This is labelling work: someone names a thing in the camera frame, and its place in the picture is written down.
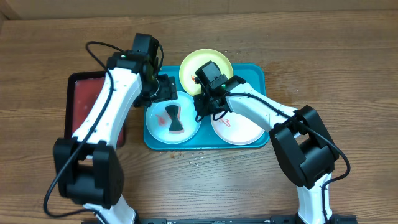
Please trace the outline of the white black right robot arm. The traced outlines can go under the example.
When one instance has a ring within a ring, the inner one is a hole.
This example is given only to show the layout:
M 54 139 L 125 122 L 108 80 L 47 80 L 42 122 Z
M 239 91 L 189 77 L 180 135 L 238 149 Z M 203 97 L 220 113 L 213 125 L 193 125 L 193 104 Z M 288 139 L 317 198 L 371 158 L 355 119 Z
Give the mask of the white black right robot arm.
M 249 119 L 268 133 L 280 168 L 297 186 L 298 217 L 302 223 L 331 220 L 328 192 L 339 150 L 315 109 L 282 105 L 256 91 L 239 76 L 227 78 L 209 61 L 195 72 L 201 93 L 195 95 L 197 120 L 226 113 Z

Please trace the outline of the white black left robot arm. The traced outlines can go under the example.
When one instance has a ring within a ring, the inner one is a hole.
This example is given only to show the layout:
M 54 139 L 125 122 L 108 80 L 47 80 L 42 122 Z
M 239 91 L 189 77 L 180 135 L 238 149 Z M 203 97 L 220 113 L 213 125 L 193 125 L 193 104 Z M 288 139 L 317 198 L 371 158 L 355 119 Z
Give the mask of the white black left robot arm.
M 175 79 L 161 75 L 164 51 L 149 34 L 137 33 L 132 48 L 115 48 L 102 63 L 103 87 L 88 116 L 69 139 L 59 138 L 53 147 L 56 176 L 44 197 L 60 195 L 83 206 L 100 223 L 139 223 L 136 211 L 122 195 L 124 173 L 116 154 L 119 133 L 131 107 L 177 99 Z

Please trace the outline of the light blue plate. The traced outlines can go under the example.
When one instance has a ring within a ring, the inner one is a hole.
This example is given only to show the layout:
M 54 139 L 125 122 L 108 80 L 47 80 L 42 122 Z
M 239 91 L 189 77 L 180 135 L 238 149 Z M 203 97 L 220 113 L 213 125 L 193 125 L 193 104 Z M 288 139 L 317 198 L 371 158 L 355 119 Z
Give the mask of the light blue plate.
M 183 91 L 178 91 L 177 95 L 176 100 L 153 103 L 146 110 L 145 122 L 149 133 L 156 140 L 165 144 L 180 144 L 188 141 L 200 127 L 200 122 L 195 120 L 197 112 L 193 106 L 193 97 Z M 165 110 L 168 105 L 178 105 L 181 108 L 180 121 L 184 128 L 183 133 L 169 133 L 171 120 Z

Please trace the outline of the black and pink sponge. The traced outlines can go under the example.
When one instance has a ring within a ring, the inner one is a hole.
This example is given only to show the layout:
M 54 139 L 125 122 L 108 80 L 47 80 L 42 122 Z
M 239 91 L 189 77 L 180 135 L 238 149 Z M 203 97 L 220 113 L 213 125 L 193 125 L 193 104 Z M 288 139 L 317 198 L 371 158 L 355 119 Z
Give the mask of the black and pink sponge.
M 168 105 L 165 107 L 165 110 L 171 120 L 171 124 L 169 126 L 169 133 L 171 134 L 183 133 L 184 128 L 180 121 L 181 108 L 178 105 Z

